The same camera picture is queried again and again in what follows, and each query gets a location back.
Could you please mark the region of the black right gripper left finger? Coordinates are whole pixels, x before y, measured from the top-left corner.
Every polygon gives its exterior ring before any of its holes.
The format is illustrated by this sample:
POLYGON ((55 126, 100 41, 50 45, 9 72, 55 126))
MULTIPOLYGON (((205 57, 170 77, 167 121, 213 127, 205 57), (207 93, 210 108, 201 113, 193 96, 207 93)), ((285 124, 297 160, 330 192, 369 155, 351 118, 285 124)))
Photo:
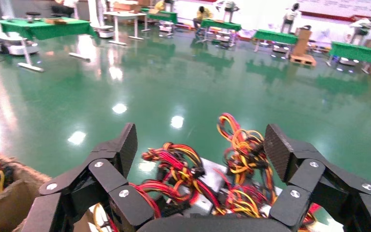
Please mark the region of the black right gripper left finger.
POLYGON ((137 152, 136 126, 96 145, 77 167, 39 188, 39 231, 71 232, 90 207, 100 204, 120 231, 135 232, 154 218, 154 210, 129 184, 137 152))

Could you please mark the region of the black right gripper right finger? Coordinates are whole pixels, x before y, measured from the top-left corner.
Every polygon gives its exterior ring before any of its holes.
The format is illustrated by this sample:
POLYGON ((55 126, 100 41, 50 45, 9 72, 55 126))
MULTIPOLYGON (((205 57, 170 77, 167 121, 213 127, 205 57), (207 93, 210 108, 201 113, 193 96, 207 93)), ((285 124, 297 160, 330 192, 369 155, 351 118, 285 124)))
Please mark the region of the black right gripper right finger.
POLYGON ((311 143, 266 127, 264 150, 286 184, 269 216, 296 231, 311 205, 324 208, 346 232, 371 232, 371 182, 330 163, 311 143))

